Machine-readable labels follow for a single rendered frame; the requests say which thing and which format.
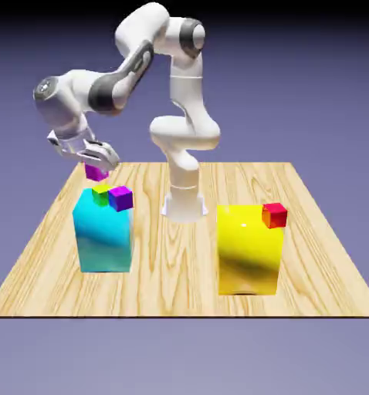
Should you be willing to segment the large cyan box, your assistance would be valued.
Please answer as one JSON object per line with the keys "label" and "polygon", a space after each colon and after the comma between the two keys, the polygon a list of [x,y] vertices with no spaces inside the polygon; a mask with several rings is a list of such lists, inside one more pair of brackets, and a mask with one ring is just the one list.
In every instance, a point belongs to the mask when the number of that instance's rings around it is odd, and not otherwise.
{"label": "large cyan box", "polygon": [[117,212],[94,203],[83,190],[73,209],[80,270],[83,273],[129,272],[133,254],[134,206]]}

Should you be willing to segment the small purple cube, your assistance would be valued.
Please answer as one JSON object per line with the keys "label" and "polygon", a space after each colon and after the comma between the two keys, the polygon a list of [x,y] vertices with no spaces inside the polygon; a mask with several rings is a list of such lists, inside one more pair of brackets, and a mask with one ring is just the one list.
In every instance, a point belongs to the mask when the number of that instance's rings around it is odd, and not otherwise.
{"label": "small purple cube", "polygon": [[117,212],[134,206],[133,192],[126,186],[114,187],[108,191],[109,205]]}

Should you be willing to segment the small red cube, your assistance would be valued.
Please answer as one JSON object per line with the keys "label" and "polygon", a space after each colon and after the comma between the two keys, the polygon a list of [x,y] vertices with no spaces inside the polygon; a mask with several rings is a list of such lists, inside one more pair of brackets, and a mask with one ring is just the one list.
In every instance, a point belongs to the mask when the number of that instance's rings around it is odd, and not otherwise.
{"label": "small red cube", "polygon": [[285,228],[288,211],[281,203],[270,203],[262,206],[262,221],[267,228]]}

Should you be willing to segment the small green cube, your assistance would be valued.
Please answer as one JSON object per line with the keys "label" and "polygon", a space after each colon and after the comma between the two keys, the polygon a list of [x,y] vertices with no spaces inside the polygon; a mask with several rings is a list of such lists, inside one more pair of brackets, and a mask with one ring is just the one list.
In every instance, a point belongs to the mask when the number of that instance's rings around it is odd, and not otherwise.
{"label": "small green cube", "polygon": [[92,196],[95,204],[104,207],[109,204],[109,184],[98,184],[92,187]]}

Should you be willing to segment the large yellow box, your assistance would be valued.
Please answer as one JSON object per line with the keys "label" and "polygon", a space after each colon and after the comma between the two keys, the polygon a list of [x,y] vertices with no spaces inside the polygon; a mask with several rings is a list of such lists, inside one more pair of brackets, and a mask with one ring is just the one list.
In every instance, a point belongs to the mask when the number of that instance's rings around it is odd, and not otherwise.
{"label": "large yellow box", "polygon": [[285,228],[267,228],[262,206],[217,207],[219,295],[274,295]]}

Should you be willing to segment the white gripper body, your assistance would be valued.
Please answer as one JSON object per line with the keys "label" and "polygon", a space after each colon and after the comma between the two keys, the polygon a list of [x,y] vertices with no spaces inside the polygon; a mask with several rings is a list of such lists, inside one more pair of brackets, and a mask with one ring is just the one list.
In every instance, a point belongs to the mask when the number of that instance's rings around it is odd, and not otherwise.
{"label": "white gripper body", "polygon": [[120,163],[119,156],[108,143],[96,140],[81,139],[75,143],[62,144],[60,153],[102,171],[115,170]]}

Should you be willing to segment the small magenta cube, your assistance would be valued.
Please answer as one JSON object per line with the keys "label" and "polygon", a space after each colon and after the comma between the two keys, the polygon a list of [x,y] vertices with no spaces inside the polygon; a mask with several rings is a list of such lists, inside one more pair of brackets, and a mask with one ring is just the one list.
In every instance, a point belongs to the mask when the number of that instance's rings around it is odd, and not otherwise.
{"label": "small magenta cube", "polygon": [[92,181],[102,181],[109,177],[109,172],[94,167],[89,164],[84,164],[86,178]]}

